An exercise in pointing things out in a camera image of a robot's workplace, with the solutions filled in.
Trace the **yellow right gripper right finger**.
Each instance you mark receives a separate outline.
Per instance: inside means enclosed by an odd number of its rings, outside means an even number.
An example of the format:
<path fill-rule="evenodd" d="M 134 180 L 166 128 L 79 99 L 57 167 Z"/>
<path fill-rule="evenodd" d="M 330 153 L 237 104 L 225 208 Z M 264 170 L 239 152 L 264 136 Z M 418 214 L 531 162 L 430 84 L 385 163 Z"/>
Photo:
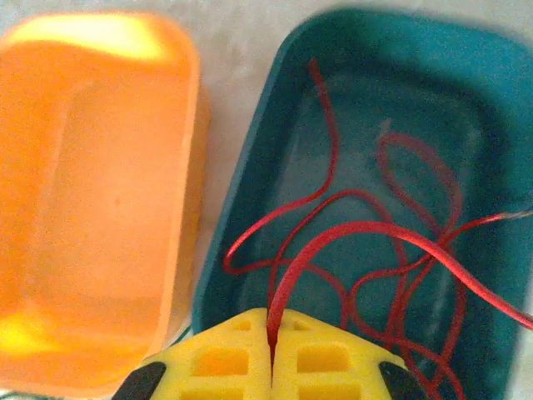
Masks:
<path fill-rule="evenodd" d="M 271 400 L 426 400 L 403 359 L 361 337 L 286 310 Z"/>

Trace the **orange plastic bin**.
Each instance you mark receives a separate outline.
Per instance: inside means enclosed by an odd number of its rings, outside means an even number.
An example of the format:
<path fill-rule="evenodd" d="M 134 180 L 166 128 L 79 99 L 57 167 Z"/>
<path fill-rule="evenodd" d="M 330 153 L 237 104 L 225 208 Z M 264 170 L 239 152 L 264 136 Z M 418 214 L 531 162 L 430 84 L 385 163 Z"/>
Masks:
<path fill-rule="evenodd" d="M 190 309 L 209 104 L 174 22 L 45 15 L 0 38 L 0 388 L 113 392 Z"/>

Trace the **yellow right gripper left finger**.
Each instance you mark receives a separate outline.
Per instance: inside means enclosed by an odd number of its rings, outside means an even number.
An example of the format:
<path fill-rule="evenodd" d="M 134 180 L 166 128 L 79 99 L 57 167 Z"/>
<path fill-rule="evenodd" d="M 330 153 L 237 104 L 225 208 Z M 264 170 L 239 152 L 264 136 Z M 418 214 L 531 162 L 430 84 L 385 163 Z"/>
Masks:
<path fill-rule="evenodd" d="M 266 319 L 254 308 L 146 358 L 112 400 L 271 400 Z"/>

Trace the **teal plastic bin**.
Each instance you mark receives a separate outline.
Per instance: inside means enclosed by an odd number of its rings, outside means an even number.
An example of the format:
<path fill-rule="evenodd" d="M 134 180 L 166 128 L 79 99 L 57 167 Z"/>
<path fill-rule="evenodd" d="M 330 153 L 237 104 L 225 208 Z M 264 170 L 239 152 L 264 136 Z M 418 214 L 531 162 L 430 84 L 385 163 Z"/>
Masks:
<path fill-rule="evenodd" d="M 257 104 L 197 286 L 194 333 L 267 305 L 268 269 L 225 273 L 222 259 L 254 222 L 315 192 L 325 181 L 331 145 L 307 70 L 315 57 L 340 133 L 327 198 L 346 188 L 376 196 L 395 223 L 434 237 L 381 180 L 380 125 L 431 146 L 456 175 L 460 223 L 533 208 L 533 51 L 496 33 L 393 12 L 341 8 L 312 17 L 279 47 Z M 289 212 L 237 251 L 235 268 L 273 258 L 293 227 L 321 199 Z M 491 291 L 524 309 L 533 278 L 533 217 L 461 234 L 456 259 Z M 339 239 L 313 261 L 346 287 L 396 264 L 390 238 Z M 450 326 L 454 282 L 435 269 L 407 309 L 406 335 L 441 349 Z M 474 293 L 451 361 L 467 400 L 504 400 L 519 325 Z"/>

